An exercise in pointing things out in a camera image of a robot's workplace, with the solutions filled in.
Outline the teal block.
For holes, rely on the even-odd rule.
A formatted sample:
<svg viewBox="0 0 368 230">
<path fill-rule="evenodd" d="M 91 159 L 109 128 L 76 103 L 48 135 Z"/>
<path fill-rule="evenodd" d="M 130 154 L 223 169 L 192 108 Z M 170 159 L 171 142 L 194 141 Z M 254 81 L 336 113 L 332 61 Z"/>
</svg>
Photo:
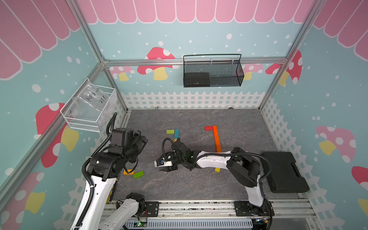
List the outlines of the teal block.
<svg viewBox="0 0 368 230">
<path fill-rule="evenodd" d="M 174 130 L 174 139 L 178 139 L 179 138 L 179 129 L 175 129 Z"/>
</svg>

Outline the yellow-orange small block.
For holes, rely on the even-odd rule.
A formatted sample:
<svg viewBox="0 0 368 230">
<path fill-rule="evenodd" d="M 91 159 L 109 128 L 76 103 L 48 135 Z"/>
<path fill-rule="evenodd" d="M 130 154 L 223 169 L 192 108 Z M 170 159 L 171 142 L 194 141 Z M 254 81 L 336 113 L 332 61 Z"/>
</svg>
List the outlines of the yellow-orange small block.
<svg viewBox="0 0 368 230">
<path fill-rule="evenodd" d="M 134 171 L 123 171 L 123 175 L 133 175 Z"/>
</svg>

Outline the green block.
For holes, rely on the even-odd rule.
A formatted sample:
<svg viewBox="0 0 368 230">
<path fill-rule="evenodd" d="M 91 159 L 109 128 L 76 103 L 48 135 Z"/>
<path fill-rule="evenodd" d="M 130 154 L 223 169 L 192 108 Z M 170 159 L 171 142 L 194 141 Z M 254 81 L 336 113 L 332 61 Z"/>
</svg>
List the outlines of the green block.
<svg viewBox="0 0 368 230">
<path fill-rule="evenodd" d="M 141 178 L 141 177 L 143 177 L 143 176 L 144 176 L 144 171 L 135 172 L 135 173 L 133 174 L 133 178 L 134 178 L 134 179 L 138 179 L 138 178 Z"/>
<path fill-rule="evenodd" d="M 174 129 L 166 130 L 166 134 L 167 135 L 174 135 L 175 134 L 175 130 Z"/>
</svg>

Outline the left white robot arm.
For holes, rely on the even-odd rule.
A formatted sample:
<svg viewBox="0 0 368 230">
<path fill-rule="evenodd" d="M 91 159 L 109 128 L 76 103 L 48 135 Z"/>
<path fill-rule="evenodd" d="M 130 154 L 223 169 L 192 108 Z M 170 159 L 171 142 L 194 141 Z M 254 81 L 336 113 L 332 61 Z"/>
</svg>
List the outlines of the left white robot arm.
<svg viewBox="0 0 368 230">
<path fill-rule="evenodd" d="M 101 221 L 104 206 L 127 163 L 138 164 L 138 155 L 148 140 L 139 130 L 114 128 L 117 113 L 107 124 L 107 138 L 81 168 L 86 188 L 71 229 L 120 230 L 131 217 L 147 217 L 148 209 L 141 194 L 130 193 L 120 207 Z"/>
</svg>

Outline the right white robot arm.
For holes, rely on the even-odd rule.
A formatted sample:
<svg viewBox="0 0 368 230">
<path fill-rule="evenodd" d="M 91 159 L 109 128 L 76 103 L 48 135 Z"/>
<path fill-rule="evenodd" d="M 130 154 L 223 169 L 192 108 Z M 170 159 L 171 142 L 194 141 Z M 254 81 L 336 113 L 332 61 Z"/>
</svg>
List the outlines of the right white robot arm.
<svg viewBox="0 0 368 230">
<path fill-rule="evenodd" d="M 179 165 L 190 171 L 203 168 L 228 170 L 245 187 L 248 194 L 246 208 L 251 215 L 274 215 L 271 202 L 261 188 L 262 181 L 272 172 L 272 165 L 266 157 L 239 147 L 220 153 L 190 150 L 179 139 L 176 142 L 170 138 L 164 139 L 162 155 L 154 162 L 154 166 L 163 172 L 171 172 L 177 170 Z"/>
</svg>

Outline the clear plastic bag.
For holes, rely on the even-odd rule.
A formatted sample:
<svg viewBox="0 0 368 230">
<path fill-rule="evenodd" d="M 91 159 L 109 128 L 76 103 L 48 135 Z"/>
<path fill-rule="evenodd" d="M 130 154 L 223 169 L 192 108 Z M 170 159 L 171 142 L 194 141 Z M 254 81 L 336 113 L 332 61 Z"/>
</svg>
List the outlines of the clear plastic bag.
<svg viewBox="0 0 368 230">
<path fill-rule="evenodd" d="M 78 109 L 98 115 L 103 111 L 109 99 L 110 95 L 100 86 L 87 80 L 74 102 Z"/>
</svg>

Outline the black box in basket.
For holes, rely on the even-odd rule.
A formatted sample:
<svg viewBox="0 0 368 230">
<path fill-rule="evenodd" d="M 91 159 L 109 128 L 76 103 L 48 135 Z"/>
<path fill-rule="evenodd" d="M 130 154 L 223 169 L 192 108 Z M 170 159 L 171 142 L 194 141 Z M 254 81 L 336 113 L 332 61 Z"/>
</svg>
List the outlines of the black box in basket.
<svg viewBox="0 0 368 230">
<path fill-rule="evenodd" d="M 184 74 L 184 87 L 210 87 L 208 72 L 188 72 Z"/>
</svg>

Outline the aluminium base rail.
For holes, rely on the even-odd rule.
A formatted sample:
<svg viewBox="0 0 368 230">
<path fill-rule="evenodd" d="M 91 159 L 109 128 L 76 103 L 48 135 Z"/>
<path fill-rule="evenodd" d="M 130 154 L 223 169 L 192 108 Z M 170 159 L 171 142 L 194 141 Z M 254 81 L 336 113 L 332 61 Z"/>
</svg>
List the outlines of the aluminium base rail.
<svg viewBox="0 0 368 230">
<path fill-rule="evenodd" d="M 322 226 L 306 199 L 271 199 L 272 209 L 259 216 L 245 201 L 158 200 L 148 210 L 131 217 L 129 230 L 320 230 Z"/>
</svg>

